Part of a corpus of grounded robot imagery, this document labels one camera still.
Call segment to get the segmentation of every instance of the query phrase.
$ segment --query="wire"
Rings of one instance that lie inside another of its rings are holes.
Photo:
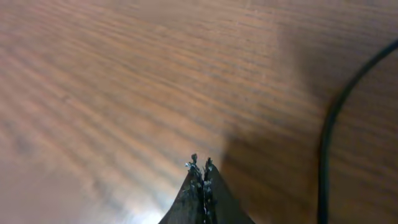
[[[331,135],[333,127],[336,123],[336,118],[339,115],[341,108],[347,100],[349,94],[358,82],[377,65],[382,59],[387,57],[391,52],[398,49],[398,40],[381,50],[371,60],[364,64],[364,66],[356,73],[356,75],[348,82],[340,94],[337,95],[336,100],[331,104],[328,115],[326,116],[323,125],[321,140],[320,140],[320,155],[318,165],[318,224],[327,224],[329,219],[329,146],[331,142]]]

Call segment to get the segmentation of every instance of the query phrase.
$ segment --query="black cord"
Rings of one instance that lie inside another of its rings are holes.
[[[391,52],[398,49],[398,40],[388,45],[381,50],[371,60],[369,60],[357,74],[348,82],[341,93],[336,97],[332,103],[328,115],[323,125],[321,140],[320,140],[320,155],[318,166],[318,224],[328,223],[328,206],[329,206],[329,153],[328,148],[331,142],[331,135],[333,127],[336,123],[336,118],[339,115],[344,102],[352,92],[353,88],[358,84],[360,79],[364,77],[370,69],[377,65],[382,59],[387,57]]]

